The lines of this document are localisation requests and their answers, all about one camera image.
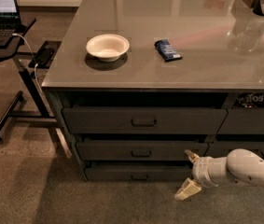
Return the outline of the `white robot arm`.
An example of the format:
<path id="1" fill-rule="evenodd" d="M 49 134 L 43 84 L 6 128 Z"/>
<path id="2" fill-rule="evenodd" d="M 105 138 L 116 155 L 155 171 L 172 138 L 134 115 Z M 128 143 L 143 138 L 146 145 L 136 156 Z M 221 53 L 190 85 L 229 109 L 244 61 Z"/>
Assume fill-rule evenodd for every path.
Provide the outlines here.
<path id="1" fill-rule="evenodd" d="M 202 188 L 254 186 L 264 188 L 264 160 L 246 149 L 234 149 L 226 157 L 200 157 L 186 149 L 193 163 L 192 179 L 187 178 L 174 197 L 178 201 L 197 194 Z"/>

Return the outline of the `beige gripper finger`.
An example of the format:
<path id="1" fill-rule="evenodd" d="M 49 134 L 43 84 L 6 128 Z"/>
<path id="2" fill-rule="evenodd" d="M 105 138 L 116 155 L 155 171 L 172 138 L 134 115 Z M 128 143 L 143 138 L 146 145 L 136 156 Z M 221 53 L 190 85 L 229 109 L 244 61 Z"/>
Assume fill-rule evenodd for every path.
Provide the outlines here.
<path id="1" fill-rule="evenodd" d="M 189 149 L 186 149 L 185 150 L 185 153 L 188 155 L 188 159 L 192 162 L 192 163 L 195 163 L 199 158 L 200 156 L 194 152 L 192 152 L 191 150 Z"/>
<path id="2" fill-rule="evenodd" d="M 174 195 L 177 201 L 184 201 L 188 197 L 197 194 L 201 191 L 201 185 L 194 179 L 187 178 L 180 189 Z"/>

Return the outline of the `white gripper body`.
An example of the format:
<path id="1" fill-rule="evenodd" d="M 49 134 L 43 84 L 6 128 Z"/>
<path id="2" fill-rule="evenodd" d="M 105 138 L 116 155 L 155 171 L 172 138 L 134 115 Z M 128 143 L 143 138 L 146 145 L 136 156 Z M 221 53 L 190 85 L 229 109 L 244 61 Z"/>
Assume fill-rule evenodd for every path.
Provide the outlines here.
<path id="1" fill-rule="evenodd" d="M 228 178 L 226 157 L 201 157 L 194 162 L 192 175 L 204 188 L 222 185 Z"/>

